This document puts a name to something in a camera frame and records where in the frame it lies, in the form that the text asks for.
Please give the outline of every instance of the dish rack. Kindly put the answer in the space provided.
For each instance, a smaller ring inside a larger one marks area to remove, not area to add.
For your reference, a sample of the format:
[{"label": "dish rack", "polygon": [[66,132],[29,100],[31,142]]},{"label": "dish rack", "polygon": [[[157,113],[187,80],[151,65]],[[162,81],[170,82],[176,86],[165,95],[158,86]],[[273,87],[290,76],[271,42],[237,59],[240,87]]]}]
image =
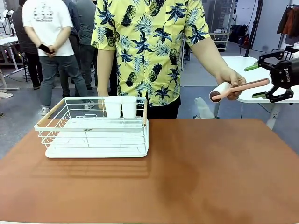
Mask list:
[{"label": "dish rack", "polygon": [[[147,99],[137,97],[143,117],[108,118],[106,97],[62,99],[35,126],[49,158],[145,157],[149,149]],[[82,100],[95,107],[86,111]]]}]

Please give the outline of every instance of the lint roller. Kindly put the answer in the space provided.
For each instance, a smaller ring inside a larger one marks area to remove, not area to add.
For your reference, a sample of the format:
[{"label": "lint roller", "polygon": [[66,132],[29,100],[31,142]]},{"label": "lint roller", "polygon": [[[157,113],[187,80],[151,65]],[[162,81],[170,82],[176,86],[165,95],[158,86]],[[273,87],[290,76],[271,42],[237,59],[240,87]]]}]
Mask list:
[{"label": "lint roller", "polygon": [[230,83],[222,83],[210,93],[210,100],[213,101],[214,103],[218,103],[223,98],[227,97],[230,93],[268,85],[269,83],[270,80],[268,78],[264,78],[261,80],[257,80],[251,83],[246,83],[238,86],[232,86]]}]

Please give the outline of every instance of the hand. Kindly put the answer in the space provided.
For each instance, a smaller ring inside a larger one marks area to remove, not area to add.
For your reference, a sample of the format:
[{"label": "hand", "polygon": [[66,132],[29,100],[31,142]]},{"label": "hand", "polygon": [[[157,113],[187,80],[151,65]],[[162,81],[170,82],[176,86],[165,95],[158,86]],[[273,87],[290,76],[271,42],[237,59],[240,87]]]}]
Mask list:
[{"label": "hand", "polygon": [[56,55],[56,52],[58,51],[58,47],[56,47],[55,45],[50,45],[49,49],[50,49],[51,54],[47,53],[47,55],[49,57],[54,57]]},{"label": "hand", "polygon": [[[101,92],[100,90],[98,90],[98,96],[99,96],[99,97],[109,97],[107,91],[103,91],[103,92]],[[105,104],[104,104],[104,101],[101,100],[101,99],[99,99],[99,109],[100,109],[100,110],[105,110]]]},{"label": "hand", "polygon": [[[218,85],[220,85],[223,82],[231,83],[233,86],[238,86],[241,84],[245,84],[246,80],[243,76],[241,76],[239,73],[237,73],[235,70],[226,67],[224,68],[218,77],[216,77],[216,81]],[[242,91],[239,92],[233,92],[228,95],[229,100],[237,100],[239,96],[241,95]]]}]

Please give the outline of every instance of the white table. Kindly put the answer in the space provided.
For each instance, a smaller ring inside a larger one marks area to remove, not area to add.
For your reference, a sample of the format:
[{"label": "white table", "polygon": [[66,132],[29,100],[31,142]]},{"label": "white table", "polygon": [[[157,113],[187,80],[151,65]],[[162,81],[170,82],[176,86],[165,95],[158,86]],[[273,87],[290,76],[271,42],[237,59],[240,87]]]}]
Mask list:
[{"label": "white table", "polygon": [[[7,37],[5,37],[5,38],[3,38],[3,39],[0,39],[0,46],[8,45],[9,54],[10,54],[10,56],[11,56],[13,62],[14,62],[14,67],[15,67],[15,71],[14,71],[13,73],[16,73],[16,72],[18,72],[18,71],[23,70],[23,68],[21,68],[21,69],[18,68],[18,65],[17,65],[17,63],[16,63],[16,60],[15,60],[15,58],[14,58],[13,50],[12,50],[12,48],[11,48],[11,44],[12,44],[12,43],[16,43],[16,42],[18,42],[18,37],[17,37],[17,36],[7,36]],[[8,89],[8,90],[18,90],[18,89],[19,89],[19,88],[8,88],[8,87],[7,87],[7,84],[6,84],[5,80],[4,80],[4,76],[3,76],[3,74],[2,74],[1,69],[0,69],[0,78],[1,78],[1,80],[2,80],[2,82],[3,82],[3,87],[4,87],[4,89]]]},{"label": "white table", "polygon": [[[244,71],[245,68],[252,66],[254,62],[257,61],[257,59],[253,57],[223,57],[225,62],[228,64],[228,66],[232,69],[234,69],[236,72],[238,72],[240,75],[242,75],[247,82],[256,81],[263,78],[269,78],[270,79],[270,71],[264,69],[264,68],[258,68],[251,71]],[[291,99],[287,99],[284,101],[280,101],[274,104],[271,104],[268,99],[262,99],[262,98],[252,98],[252,95],[259,92],[265,92],[269,91],[273,85],[270,83],[267,86],[261,86],[254,89],[249,89],[244,91],[240,97],[239,101],[243,103],[260,103],[265,105],[265,107],[271,108],[271,115],[267,122],[267,126],[271,129],[273,129],[276,119],[278,118],[278,114],[282,108],[282,106],[286,106],[289,103],[299,103],[299,86],[292,87],[292,90],[294,91],[294,97]],[[279,88],[275,95],[283,94],[285,93],[285,89]]]}]

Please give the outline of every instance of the brown table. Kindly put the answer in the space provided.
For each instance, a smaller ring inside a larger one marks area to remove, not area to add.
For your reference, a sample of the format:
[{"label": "brown table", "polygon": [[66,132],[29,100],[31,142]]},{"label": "brown table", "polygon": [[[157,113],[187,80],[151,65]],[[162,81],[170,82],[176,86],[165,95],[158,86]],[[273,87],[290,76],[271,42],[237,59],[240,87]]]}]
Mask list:
[{"label": "brown table", "polygon": [[149,155],[141,159],[48,159],[31,131],[0,161],[0,220],[299,222],[299,158],[261,121],[149,126]]}]

